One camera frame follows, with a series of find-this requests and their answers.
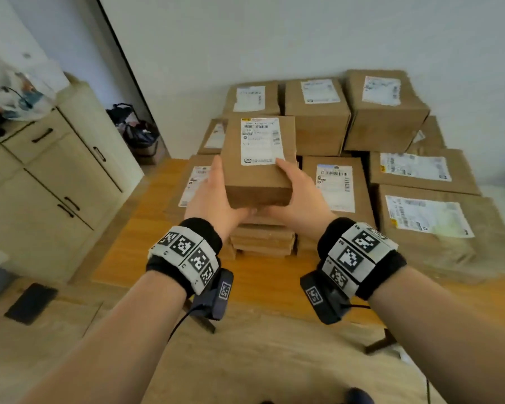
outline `wooden table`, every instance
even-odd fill
[[[141,277],[146,269],[148,249],[173,225],[165,221],[164,209],[186,164],[186,160],[167,159],[158,167],[137,210],[93,273],[92,281],[129,288]],[[299,286],[299,278],[312,271],[315,265],[312,259],[296,256],[259,258],[238,254],[235,261],[223,261],[223,266],[234,273],[230,303],[318,320]],[[505,326],[505,276],[479,285],[449,281],[441,284],[465,303]],[[362,303],[359,299],[352,302]],[[383,325],[374,312],[366,309],[352,309],[344,320]]]

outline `table leg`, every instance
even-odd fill
[[[183,304],[183,310],[185,312],[189,312],[190,307],[193,305],[193,302],[191,302],[189,299],[185,301]],[[211,323],[208,319],[205,317],[201,316],[191,316],[191,319],[193,319],[195,322],[197,322],[201,327],[206,329],[209,333],[215,333],[216,327]]]
[[[394,346],[398,343],[396,341],[395,337],[389,331],[389,329],[384,329],[384,332],[385,332],[384,339],[378,340],[377,342],[364,347],[364,353],[366,355],[372,355],[372,354],[378,353],[378,352],[385,350],[388,347]]]

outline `drawer handle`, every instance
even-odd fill
[[[48,128],[45,133],[43,133],[41,136],[39,136],[37,139],[32,140],[32,143],[37,143],[39,142],[43,137],[46,137],[50,135],[54,131],[53,128]]]
[[[64,210],[68,214],[68,216],[70,216],[71,218],[75,217],[75,215],[70,213],[69,210],[66,207],[64,207],[63,205],[58,204],[58,207],[60,207],[62,210]]]
[[[101,153],[101,151],[97,147],[94,146],[94,150],[97,152],[97,154],[99,154],[101,156],[102,161],[104,161],[104,162],[107,161],[107,159],[105,159],[105,156]]]
[[[80,211],[80,210],[81,210],[81,209],[79,208],[79,206],[78,206],[77,204],[75,204],[71,198],[69,198],[69,197],[64,197],[64,199],[65,199],[65,200],[67,200],[68,202],[70,202],[71,204],[73,204],[74,208],[76,208],[76,209],[77,209],[77,211]]]

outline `dark blue shoe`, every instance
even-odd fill
[[[374,400],[362,389],[352,387],[344,396],[344,404],[374,404]]]

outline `hand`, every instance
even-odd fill
[[[298,234],[319,240],[337,216],[306,173],[285,160],[277,159],[276,162],[292,182],[292,198],[286,207],[269,206],[265,212]]]
[[[202,182],[185,210],[185,219],[203,218],[208,221],[224,243],[239,223],[253,214],[250,208],[234,210],[228,203],[224,188],[221,156],[213,159],[209,176]]]

